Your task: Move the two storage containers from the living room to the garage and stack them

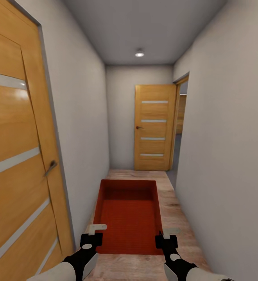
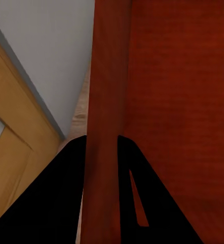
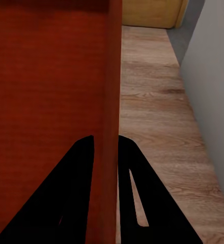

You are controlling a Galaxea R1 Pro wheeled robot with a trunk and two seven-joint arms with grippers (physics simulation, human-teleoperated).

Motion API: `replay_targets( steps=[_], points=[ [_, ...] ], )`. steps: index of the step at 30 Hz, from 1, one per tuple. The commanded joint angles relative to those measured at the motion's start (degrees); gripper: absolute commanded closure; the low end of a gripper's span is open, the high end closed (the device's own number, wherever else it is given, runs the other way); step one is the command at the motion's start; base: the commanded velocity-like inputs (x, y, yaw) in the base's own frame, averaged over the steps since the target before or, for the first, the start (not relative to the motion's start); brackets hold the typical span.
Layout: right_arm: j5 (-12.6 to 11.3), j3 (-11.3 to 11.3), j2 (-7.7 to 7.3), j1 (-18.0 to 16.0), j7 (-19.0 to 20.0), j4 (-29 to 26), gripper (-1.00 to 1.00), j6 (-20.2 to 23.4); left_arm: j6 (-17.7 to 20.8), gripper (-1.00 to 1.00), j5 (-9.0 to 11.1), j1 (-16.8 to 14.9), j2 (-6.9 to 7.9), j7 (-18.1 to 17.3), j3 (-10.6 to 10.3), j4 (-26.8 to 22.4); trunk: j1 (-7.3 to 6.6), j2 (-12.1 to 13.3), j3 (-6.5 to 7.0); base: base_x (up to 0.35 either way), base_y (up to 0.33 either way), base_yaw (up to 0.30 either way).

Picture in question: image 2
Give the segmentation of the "storage box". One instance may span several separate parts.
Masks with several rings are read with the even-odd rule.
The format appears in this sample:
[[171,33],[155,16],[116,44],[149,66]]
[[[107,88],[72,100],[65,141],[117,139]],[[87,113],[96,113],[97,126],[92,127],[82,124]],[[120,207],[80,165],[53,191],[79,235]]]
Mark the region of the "storage box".
[[121,244],[119,135],[224,244],[224,0],[95,0],[80,244]]

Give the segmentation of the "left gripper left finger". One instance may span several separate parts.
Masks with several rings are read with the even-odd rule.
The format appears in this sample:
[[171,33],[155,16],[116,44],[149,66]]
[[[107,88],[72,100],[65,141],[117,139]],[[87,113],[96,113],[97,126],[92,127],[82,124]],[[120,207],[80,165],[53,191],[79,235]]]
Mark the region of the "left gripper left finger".
[[0,218],[0,244],[75,244],[87,136],[71,140]]

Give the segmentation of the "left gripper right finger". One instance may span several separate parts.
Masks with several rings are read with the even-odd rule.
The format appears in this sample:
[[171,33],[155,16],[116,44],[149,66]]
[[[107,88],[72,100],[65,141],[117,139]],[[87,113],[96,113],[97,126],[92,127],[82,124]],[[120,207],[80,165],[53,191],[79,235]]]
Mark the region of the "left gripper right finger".
[[[149,227],[137,223],[131,170]],[[137,144],[118,136],[121,244],[204,244]]]

